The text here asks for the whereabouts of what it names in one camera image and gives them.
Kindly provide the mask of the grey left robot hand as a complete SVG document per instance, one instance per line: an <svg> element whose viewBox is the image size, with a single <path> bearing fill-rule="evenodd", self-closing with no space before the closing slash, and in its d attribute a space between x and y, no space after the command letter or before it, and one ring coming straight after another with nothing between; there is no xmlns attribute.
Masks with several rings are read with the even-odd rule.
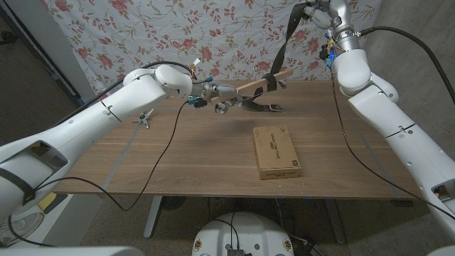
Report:
<svg viewBox="0 0 455 256"><path fill-rule="evenodd" d="M202 96L215 106L215 113L218 114L225 114L230 107L239 105L244 99L237 88L229 84L204 85Z"/></svg>

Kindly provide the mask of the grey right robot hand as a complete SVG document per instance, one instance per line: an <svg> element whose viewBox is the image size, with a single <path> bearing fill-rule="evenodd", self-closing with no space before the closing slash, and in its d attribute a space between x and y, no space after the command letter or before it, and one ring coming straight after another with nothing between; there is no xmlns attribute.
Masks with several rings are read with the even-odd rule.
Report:
<svg viewBox="0 0 455 256"><path fill-rule="evenodd" d="M308 1L304 13L318 28L331 28L334 36L344 31L354 32L351 12L346 0Z"/></svg>

